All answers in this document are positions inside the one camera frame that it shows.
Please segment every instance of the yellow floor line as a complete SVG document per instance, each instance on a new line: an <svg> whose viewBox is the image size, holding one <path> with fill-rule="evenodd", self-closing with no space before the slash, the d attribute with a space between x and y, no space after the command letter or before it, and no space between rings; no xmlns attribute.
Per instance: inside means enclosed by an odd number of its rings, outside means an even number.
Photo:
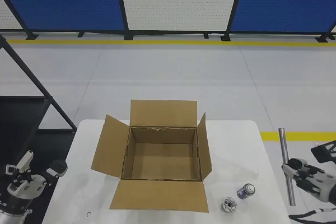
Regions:
<svg viewBox="0 0 336 224"><path fill-rule="evenodd" d="M260 132L263 141L279 141L278 132ZM286 132L287 141L330 142L336 140L336 132Z"/></svg>
<svg viewBox="0 0 336 224"><path fill-rule="evenodd" d="M10 44L123 44L123 45L245 45L245 46L327 46L336 47L336 43L318 42L266 42L266 41L196 41L196 40L8 40Z"/></svg>

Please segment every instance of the open cardboard box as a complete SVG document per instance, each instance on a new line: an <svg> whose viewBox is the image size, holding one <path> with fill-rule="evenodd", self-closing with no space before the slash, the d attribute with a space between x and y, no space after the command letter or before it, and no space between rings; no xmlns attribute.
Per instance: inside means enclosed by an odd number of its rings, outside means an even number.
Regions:
<svg viewBox="0 0 336 224"><path fill-rule="evenodd" d="M206 115L196 101L132 100L130 126L107 115L93 170L120 178L110 209L208 212Z"/></svg>

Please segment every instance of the white table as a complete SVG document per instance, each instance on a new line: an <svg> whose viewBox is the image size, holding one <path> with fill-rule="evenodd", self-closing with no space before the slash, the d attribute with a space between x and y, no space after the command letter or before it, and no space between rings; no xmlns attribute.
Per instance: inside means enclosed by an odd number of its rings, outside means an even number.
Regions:
<svg viewBox="0 0 336 224"><path fill-rule="evenodd" d="M68 171L58 181L43 223L290 224L258 127L251 121L207 121L213 166L204 180L209 213L110 210L119 179L91 170L103 123L81 122L66 160ZM256 193L240 200L236 191L245 183L254 184ZM233 214L220 210L226 196L237 200Z"/></svg>

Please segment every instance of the can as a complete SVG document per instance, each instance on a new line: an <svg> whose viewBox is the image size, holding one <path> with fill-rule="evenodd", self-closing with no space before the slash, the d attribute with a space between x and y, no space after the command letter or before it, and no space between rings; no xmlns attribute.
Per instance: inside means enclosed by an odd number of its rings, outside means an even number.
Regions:
<svg viewBox="0 0 336 224"><path fill-rule="evenodd" d="M255 193L255 187L253 184L245 184L240 190L236 192L240 199L246 199Z"/></svg>

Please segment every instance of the blue panel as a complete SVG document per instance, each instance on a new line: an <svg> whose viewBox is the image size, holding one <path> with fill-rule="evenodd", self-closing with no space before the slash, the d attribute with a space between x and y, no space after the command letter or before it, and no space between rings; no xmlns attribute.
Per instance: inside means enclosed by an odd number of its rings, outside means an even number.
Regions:
<svg viewBox="0 0 336 224"><path fill-rule="evenodd" d="M336 0L239 0L231 31L326 32Z"/></svg>
<svg viewBox="0 0 336 224"><path fill-rule="evenodd" d="M118 0L11 0L29 29L124 30Z"/></svg>

